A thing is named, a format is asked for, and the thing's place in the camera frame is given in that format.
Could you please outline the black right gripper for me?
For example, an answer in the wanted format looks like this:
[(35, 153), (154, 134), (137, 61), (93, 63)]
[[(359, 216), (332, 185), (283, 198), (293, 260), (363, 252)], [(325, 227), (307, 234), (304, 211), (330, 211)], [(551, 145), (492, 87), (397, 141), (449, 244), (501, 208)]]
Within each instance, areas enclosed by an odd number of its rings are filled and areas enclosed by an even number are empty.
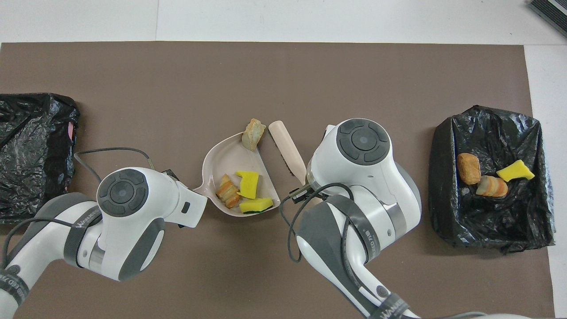
[(312, 194), (311, 186), (302, 186), (290, 192), (290, 199), (294, 204), (303, 202), (310, 194)]

